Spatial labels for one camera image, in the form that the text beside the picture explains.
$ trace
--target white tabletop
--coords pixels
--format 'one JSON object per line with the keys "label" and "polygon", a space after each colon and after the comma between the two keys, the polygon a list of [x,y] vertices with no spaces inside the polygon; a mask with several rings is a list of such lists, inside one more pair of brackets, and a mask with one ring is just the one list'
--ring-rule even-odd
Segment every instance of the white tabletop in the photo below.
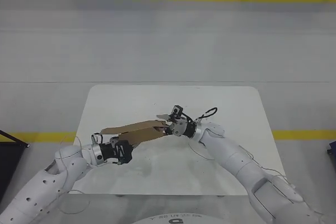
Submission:
{"label": "white tabletop", "polygon": [[[203,122],[221,125],[225,136],[249,150],[262,166],[284,173],[262,101],[252,87],[97,85],[88,94],[77,136],[89,144],[91,134],[103,128],[152,120],[170,113],[174,105],[193,119],[218,107]],[[190,145],[209,157],[194,142]],[[186,137],[142,143],[132,156],[128,164],[91,170],[73,188],[87,194],[246,195],[229,172],[196,155]]]}

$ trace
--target black cable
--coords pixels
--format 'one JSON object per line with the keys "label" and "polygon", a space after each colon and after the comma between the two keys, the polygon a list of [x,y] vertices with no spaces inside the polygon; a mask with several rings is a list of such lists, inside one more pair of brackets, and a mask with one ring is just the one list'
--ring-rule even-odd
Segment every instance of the black cable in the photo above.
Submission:
{"label": "black cable", "polygon": [[[208,115],[204,115],[204,114],[207,114],[209,113],[210,111],[214,110],[213,113],[211,114],[208,114]],[[216,114],[216,112],[218,112],[218,108],[211,108],[210,110],[207,110],[207,112],[205,112],[202,116],[198,117],[197,119],[203,119],[203,118],[209,118],[210,116],[213,116]]]}

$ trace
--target yellow floor stripe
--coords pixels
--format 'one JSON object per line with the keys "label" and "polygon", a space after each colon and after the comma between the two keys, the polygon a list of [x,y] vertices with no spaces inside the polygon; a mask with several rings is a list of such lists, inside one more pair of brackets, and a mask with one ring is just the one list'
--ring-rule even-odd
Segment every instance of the yellow floor stripe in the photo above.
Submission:
{"label": "yellow floor stripe", "polygon": [[[275,140],[336,139],[336,130],[273,130]],[[73,142],[76,132],[18,132],[10,133],[24,142]],[[7,138],[0,136],[0,142]]]}
{"label": "yellow floor stripe", "polygon": [[275,140],[336,139],[336,130],[273,130]]}
{"label": "yellow floor stripe", "polygon": [[[63,142],[73,142],[76,132],[17,132],[9,134],[27,143],[61,142],[62,140]],[[0,142],[4,141],[7,141],[7,138],[0,135]]]}

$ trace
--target cardboard piece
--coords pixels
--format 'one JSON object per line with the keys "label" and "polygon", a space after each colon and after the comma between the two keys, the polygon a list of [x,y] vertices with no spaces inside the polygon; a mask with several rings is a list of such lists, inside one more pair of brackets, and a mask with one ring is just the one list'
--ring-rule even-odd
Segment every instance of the cardboard piece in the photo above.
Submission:
{"label": "cardboard piece", "polygon": [[165,136],[163,128],[166,126],[165,121],[147,120],[122,127],[105,128],[101,134],[119,134],[119,140],[127,140],[129,144],[133,145]]}
{"label": "cardboard piece", "polygon": [[101,130],[101,134],[121,134],[125,132],[132,132],[134,130],[142,130],[145,128],[158,127],[163,128],[166,127],[166,122],[161,120],[146,120],[145,122],[139,122],[135,124],[128,124],[122,127],[115,128],[105,128]]}

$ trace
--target robotic arm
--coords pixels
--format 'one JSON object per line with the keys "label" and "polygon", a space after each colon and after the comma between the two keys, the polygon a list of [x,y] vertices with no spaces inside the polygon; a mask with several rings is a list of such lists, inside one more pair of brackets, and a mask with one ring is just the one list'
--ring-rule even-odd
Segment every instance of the robotic arm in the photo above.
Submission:
{"label": "robotic arm", "polygon": [[[196,120],[174,106],[171,114],[158,118],[171,122],[164,128],[165,135],[186,136],[202,144],[224,169],[244,186],[251,206],[267,224],[317,224],[319,218],[305,203],[302,196],[281,178],[265,172],[239,145],[224,137],[224,129],[214,123],[201,123],[217,108],[208,110]],[[90,155],[90,163],[82,156],[79,146],[68,146],[55,153],[54,162],[39,171],[15,196],[0,215],[0,224],[28,224],[39,222],[54,209],[63,194],[68,193],[75,181],[94,166],[103,165],[108,158],[116,158],[118,165],[130,162],[134,146],[128,141],[111,138],[108,143],[83,146]]]}

